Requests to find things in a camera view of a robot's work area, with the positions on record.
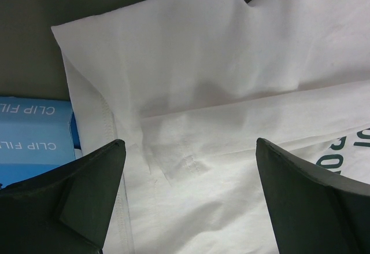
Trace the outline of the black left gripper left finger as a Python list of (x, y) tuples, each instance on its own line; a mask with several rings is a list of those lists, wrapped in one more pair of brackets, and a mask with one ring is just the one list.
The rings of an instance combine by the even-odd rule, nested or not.
[(101, 253), (121, 182), (125, 143), (1, 189), (1, 253)]

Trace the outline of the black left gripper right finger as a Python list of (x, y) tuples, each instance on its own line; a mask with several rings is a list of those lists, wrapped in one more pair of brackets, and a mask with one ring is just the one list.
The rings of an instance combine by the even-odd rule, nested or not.
[(280, 253), (369, 253), (369, 185), (259, 138), (256, 160)]

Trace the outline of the white and green t shirt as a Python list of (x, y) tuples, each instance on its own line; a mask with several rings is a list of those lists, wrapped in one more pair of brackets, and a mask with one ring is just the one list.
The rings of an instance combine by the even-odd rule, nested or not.
[(276, 253), (260, 137), (369, 182), (369, 0), (147, 0), (52, 32), (82, 153), (126, 145), (105, 253)]

